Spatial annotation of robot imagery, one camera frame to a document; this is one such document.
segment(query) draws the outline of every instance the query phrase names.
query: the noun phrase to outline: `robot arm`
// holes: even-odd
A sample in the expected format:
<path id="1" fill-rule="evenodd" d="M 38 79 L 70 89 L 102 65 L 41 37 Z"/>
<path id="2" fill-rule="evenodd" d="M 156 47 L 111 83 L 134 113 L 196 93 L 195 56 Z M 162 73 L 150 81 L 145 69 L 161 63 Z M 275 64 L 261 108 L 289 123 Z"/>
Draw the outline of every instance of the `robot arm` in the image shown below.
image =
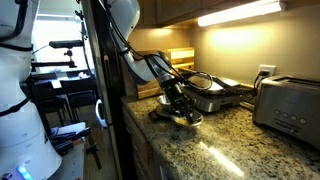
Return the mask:
<path id="1" fill-rule="evenodd" d="M 127 39 L 136 26 L 140 7 L 137 0 L 107 0 L 105 10 L 110 21 L 110 33 L 113 41 L 120 50 L 122 58 L 128 65 L 131 77 L 136 84 L 146 84 L 156 78 L 164 94 L 170 101 L 170 115 L 173 119 L 179 119 L 181 125 L 198 125 L 202 118 L 194 116 L 194 100 L 188 98 L 180 89 L 181 78 L 173 75 L 169 59 L 163 52 L 156 52 L 141 56 L 136 53 L 127 42 Z M 134 55 L 139 55 L 139 61 L 136 61 Z"/>

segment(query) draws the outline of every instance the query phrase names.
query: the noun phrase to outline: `chair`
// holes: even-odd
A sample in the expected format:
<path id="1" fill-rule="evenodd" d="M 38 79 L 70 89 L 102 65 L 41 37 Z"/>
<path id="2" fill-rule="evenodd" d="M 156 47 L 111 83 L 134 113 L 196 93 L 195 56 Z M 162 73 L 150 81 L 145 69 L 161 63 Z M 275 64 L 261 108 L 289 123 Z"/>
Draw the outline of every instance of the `chair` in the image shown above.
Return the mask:
<path id="1" fill-rule="evenodd" d="M 79 122 L 77 110 L 81 107 L 94 105 L 97 101 L 97 88 L 94 79 L 60 80 L 66 92 L 73 119 Z"/>
<path id="2" fill-rule="evenodd" d="M 66 119 L 65 109 L 67 109 L 68 115 L 71 118 L 70 109 L 68 106 L 68 101 L 66 98 L 62 98 L 60 96 L 56 96 L 54 92 L 54 88 L 52 83 L 44 82 L 44 83 L 33 83 L 33 91 L 34 91 L 34 103 L 38 106 L 40 111 L 44 114 L 56 112 L 59 116 L 59 120 L 62 126 L 64 126 L 63 119 Z"/>

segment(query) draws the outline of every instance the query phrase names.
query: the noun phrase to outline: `kitchen cabinet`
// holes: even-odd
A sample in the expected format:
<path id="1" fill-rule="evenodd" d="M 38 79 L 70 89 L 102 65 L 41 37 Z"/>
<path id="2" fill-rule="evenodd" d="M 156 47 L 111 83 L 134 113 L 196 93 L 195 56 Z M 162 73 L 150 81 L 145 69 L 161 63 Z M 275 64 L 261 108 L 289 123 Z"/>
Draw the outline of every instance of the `kitchen cabinet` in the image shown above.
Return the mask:
<path id="1" fill-rule="evenodd" d="M 154 175 L 155 180 L 170 180 L 173 179 L 168 173 L 168 169 L 164 167 L 164 163 L 161 162 L 159 155 L 154 155 Z"/>
<path id="2" fill-rule="evenodd" d="M 139 180 L 153 180 L 155 179 L 153 149 L 124 107 L 123 114 L 127 131 L 131 135 L 137 177 Z"/>
<path id="3" fill-rule="evenodd" d="M 141 9 L 143 13 L 143 24 L 157 24 L 157 16 L 156 16 L 156 0 L 143 0 Z"/>
<path id="4" fill-rule="evenodd" d="M 223 1 L 225 0 L 201 0 L 201 8 L 207 8 Z"/>
<path id="5" fill-rule="evenodd" d="M 200 9 L 198 0 L 157 0 L 158 23 L 176 18 L 178 16 Z"/>
<path id="6" fill-rule="evenodd" d="M 256 0 L 155 0 L 157 24 L 181 24 L 198 17 Z"/>

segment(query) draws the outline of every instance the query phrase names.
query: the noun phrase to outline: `toaster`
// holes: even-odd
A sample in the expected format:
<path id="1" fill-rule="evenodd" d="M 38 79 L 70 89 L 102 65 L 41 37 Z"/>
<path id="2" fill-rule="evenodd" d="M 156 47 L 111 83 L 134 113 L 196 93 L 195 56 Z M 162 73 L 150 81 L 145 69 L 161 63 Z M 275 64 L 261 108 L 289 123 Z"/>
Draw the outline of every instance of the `toaster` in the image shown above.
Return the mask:
<path id="1" fill-rule="evenodd" d="M 320 150 L 320 81 L 287 75 L 263 79 L 252 119 Z"/>

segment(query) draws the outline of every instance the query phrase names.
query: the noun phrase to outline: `backsplash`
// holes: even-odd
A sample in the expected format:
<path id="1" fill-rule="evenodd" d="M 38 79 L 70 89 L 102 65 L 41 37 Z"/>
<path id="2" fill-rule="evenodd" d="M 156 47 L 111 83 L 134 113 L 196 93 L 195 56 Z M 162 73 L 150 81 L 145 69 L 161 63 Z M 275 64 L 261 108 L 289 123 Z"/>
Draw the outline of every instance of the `backsplash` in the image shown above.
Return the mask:
<path id="1" fill-rule="evenodd" d="M 245 84 L 260 64 L 275 65 L 276 75 L 320 79 L 319 17 L 319 1 L 291 0 L 280 13 L 195 28 L 195 69 Z"/>
<path id="2" fill-rule="evenodd" d="M 190 31 L 185 29 L 134 29 L 129 42 L 136 51 L 190 47 Z"/>

